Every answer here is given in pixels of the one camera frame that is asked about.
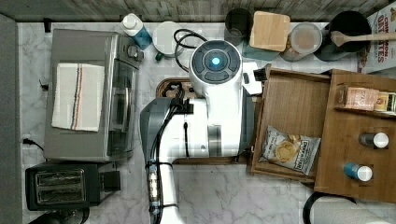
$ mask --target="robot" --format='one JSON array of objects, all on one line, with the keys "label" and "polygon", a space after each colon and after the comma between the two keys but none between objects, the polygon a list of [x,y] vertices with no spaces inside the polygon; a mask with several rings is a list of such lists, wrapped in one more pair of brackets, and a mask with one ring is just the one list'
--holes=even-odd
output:
[{"label": "robot", "polygon": [[255,63],[237,48],[210,40],[191,56],[189,77],[197,99],[159,97],[140,114],[151,223],[184,223],[178,212],[172,162],[178,158],[237,156],[254,130],[251,95],[262,93]]}]

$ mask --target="wooden lid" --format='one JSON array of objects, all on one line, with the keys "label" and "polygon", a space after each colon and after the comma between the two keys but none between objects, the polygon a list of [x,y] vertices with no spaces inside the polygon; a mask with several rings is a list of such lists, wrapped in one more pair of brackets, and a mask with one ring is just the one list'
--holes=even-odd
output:
[{"label": "wooden lid", "polygon": [[289,28],[289,16],[257,11],[254,13],[250,46],[282,52],[286,48]]}]

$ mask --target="spoon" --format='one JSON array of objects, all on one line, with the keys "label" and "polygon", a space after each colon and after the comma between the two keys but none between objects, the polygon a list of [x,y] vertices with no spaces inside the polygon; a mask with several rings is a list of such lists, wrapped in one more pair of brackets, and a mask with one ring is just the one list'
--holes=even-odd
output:
[{"label": "spoon", "polygon": [[396,39],[396,32],[391,33],[382,33],[382,34],[375,34],[375,35],[344,35],[339,31],[332,31],[332,42],[337,46],[340,47],[343,44],[351,41],[367,41],[367,40],[391,40]]}]

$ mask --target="wooden drawer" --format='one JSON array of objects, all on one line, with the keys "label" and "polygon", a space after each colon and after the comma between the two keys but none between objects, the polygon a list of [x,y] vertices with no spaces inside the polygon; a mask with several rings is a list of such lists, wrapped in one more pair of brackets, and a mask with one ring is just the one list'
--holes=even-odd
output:
[{"label": "wooden drawer", "polygon": [[268,125],[283,133],[321,138],[331,77],[272,68],[270,64],[266,75],[250,172],[313,183],[317,160],[309,175],[259,160]]}]

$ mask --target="toaster slot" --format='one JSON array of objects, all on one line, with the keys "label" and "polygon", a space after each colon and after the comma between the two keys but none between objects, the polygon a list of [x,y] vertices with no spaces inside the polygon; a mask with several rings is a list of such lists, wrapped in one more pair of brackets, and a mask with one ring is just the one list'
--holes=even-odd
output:
[{"label": "toaster slot", "polygon": [[83,203],[85,183],[83,170],[45,172],[35,175],[38,204]]}]

